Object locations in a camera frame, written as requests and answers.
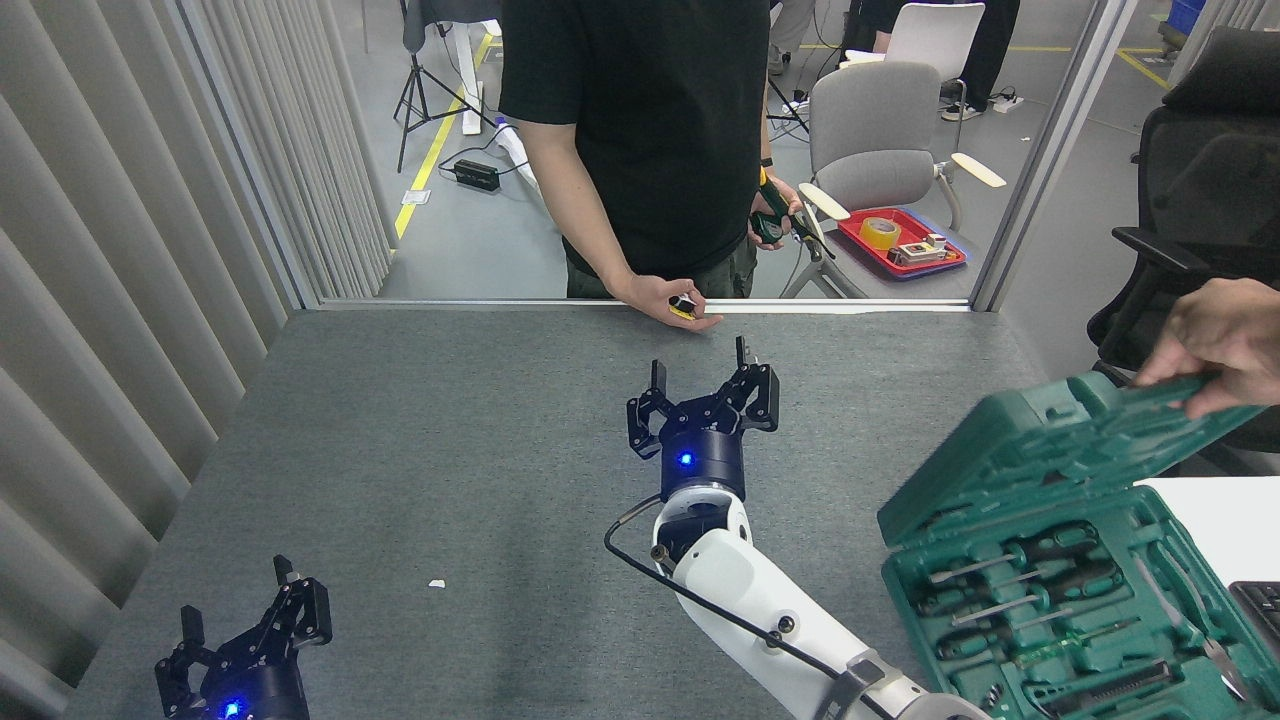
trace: yellow tape roll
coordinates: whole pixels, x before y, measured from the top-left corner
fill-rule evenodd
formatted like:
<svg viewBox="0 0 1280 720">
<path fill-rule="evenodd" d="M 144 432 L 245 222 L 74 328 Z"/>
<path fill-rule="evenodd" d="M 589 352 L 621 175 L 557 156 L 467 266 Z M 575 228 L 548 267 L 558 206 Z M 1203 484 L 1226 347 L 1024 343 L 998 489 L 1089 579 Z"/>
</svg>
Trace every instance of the yellow tape roll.
<svg viewBox="0 0 1280 720">
<path fill-rule="evenodd" d="M 886 218 L 865 218 L 863 219 L 863 229 L 859 236 L 863 242 L 870 245 L 876 250 L 888 250 L 897 243 L 897 237 L 902 234 L 902 228 L 897 227 L 897 223 L 888 220 Z"/>
</svg>

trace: gray carpet surface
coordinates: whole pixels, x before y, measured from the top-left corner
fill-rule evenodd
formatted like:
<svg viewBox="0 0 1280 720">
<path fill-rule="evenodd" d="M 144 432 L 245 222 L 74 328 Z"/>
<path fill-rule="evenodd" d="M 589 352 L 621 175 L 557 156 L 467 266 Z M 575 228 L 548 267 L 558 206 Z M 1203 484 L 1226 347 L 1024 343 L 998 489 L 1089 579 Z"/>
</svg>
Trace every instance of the gray carpet surface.
<svg viewBox="0 0 1280 720">
<path fill-rule="evenodd" d="M 756 546 L 922 679 L 876 511 L 979 398 L 1047 379 L 997 315 L 691 336 L 625 309 L 320 311 L 285 325 L 65 716 L 161 717 L 178 609 L 218 647 L 261 618 L 284 553 L 332 600 L 333 642 L 300 657 L 316 720 L 785 717 L 602 543 L 658 491 L 623 411 L 650 360 L 673 401 L 707 395 L 740 333 L 781 379 L 781 428 L 745 438 Z M 618 542 L 643 556 L 652 523 Z"/>
</svg>

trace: white chair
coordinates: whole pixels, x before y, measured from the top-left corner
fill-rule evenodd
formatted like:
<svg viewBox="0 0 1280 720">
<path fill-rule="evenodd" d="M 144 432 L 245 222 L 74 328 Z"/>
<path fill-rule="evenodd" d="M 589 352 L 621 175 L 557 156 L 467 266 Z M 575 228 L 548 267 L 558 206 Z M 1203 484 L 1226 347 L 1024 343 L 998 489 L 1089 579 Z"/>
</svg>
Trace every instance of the white chair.
<svg viewBox="0 0 1280 720">
<path fill-rule="evenodd" d="M 902 10 L 897 14 L 887 51 L 879 54 L 849 50 L 846 61 L 924 63 L 933 65 L 943 82 L 959 82 L 961 111 L 956 120 L 956 141 L 952 149 L 952 152 L 959 152 L 964 108 L 969 100 L 969 87 L 960 79 L 960 73 L 964 72 L 965 61 L 969 59 L 969 49 L 973 46 L 973 37 L 978 32 L 978 23 L 986 8 L 982 3 L 956 5 L 909 3 L 902 5 Z"/>
<path fill-rule="evenodd" d="M 809 160 L 813 183 L 796 188 L 806 200 L 803 220 L 814 232 L 804 240 L 810 264 L 781 297 L 796 297 L 813 282 L 828 297 L 867 297 L 833 263 L 822 242 L 819 215 L 842 220 L 851 210 L 908 205 L 936 182 L 951 209 L 951 229 L 960 229 L 960 202 L 947 169 L 960 165 L 982 182 L 1005 183 L 982 163 L 963 154 L 937 161 L 929 151 L 937 70 L 925 63 L 876 63 L 831 73 L 813 86 Z"/>
</svg>

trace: man's arm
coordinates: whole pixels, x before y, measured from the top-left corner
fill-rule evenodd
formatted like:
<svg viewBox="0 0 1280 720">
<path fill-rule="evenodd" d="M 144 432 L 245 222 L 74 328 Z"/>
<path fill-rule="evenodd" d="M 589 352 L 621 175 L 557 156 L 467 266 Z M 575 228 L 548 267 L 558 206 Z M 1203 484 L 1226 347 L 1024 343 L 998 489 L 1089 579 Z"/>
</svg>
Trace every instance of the man's arm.
<svg viewBox="0 0 1280 720">
<path fill-rule="evenodd" d="M 1280 292 L 1215 278 L 1180 297 L 1134 384 L 1215 369 L 1222 374 L 1187 401 L 1188 418 L 1280 404 Z"/>
<path fill-rule="evenodd" d="M 609 295 L 655 320 L 689 331 L 704 331 L 723 319 L 719 315 L 703 316 L 707 300 L 694 287 L 694 281 L 664 281 L 657 275 L 637 275 L 631 269 L 609 224 L 600 193 L 577 154 L 577 126 L 520 122 L 518 128 L 547 210 L 573 250 L 599 275 Z M 682 292 L 694 300 L 694 320 L 671 311 L 669 299 Z"/>
<path fill-rule="evenodd" d="M 772 147 L 772 143 L 769 142 L 769 117 L 768 115 L 769 115 L 769 81 L 765 79 L 764 81 L 764 104 L 760 105 L 760 161 L 762 163 L 765 159 L 769 159 L 771 161 L 773 160 L 773 147 Z M 782 182 L 782 178 L 780 178 L 777 176 L 777 172 L 774 170 L 773 165 L 769 165 L 768 168 L 764 168 L 764 172 L 765 172 L 765 174 L 769 176 L 769 179 L 773 181 L 773 184 L 778 188 L 778 192 L 782 193 L 782 197 L 785 197 L 787 200 L 787 210 L 790 213 L 799 213 L 800 210 L 804 209 L 804 204 L 800 202 L 800 195 L 796 193 L 796 191 L 792 190 L 790 184 Z M 751 201 L 751 213 L 753 214 L 754 213 L 773 214 L 773 210 L 769 209 L 769 204 L 764 201 L 764 197 L 762 197 L 760 193 L 756 192 L 755 193 L 755 200 Z M 786 218 L 782 218 L 782 231 L 783 231 L 783 233 L 791 231 L 791 220 L 788 220 Z M 764 249 L 764 250 L 778 250 L 783 245 L 786 245 L 781 240 L 777 241 L 777 242 L 774 242 L 774 243 L 772 243 L 772 245 L 764 242 L 764 238 L 762 238 L 760 236 L 755 234 L 755 231 L 751 229 L 751 223 L 750 222 L 746 223 L 746 236 L 751 238 L 751 242 L 754 242 L 756 245 L 756 247 L 760 247 L 760 249 Z"/>
</svg>

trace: human hand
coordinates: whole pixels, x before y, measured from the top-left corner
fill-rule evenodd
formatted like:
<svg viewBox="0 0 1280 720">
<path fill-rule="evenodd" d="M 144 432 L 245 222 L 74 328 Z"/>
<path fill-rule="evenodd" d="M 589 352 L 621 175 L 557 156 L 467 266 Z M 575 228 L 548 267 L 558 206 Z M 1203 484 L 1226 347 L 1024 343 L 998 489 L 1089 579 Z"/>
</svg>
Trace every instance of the human hand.
<svg viewBox="0 0 1280 720">
<path fill-rule="evenodd" d="M 707 299 L 694 286 L 691 279 L 664 281 L 658 275 L 637 275 L 628 273 L 621 279 L 607 283 L 609 295 L 650 318 L 672 327 L 700 333 L 724 319 L 723 315 L 704 316 Z M 687 292 L 694 301 L 694 319 L 681 318 L 671 311 L 671 299 Z"/>
<path fill-rule="evenodd" d="M 778 193 L 787 200 L 788 215 L 804 210 L 804 202 L 800 201 L 800 195 L 795 190 L 792 190 L 790 184 L 782 182 L 781 179 L 778 179 L 772 174 L 769 176 L 769 181 L 772 181 L 773 186 L 778 188 Z M 764 197 L 759 192 L 756 192 L 755 199 L 751 200 L 751 214 L 754 215 L 755 213 L 764 213 L 765 215 L 773 214 L 773 209 L 769 208 L 769 204 L 764 201 Z M 782 225 L 782 237 L 786 237 L 787 233 L 791 232 L 791 218 L 782 218 L 781 225 Z M 782 238 L 778 238 L 777 242 L 764 242 L 764 238 L 756 234 L 755 229 L 751 228 L 750 220 L 748 220 L 746 223 L 746 237 L 751 238 L 751 242 L 754 242 L 756 247 L 764 250 L 780 250 L 782 249 L 782 246 L 786 245 L 786 242 L 783 242 Z"/>
<path fill-rule="evenodd" d="M 1236 405 L 1280 404 L 1280 292 L 1249 278 L 1215 278 L 1180 297 L 1134 384 L 1204 370 L 1221 374 L 1184 404 L 1193 420 Z"/>
</svg>

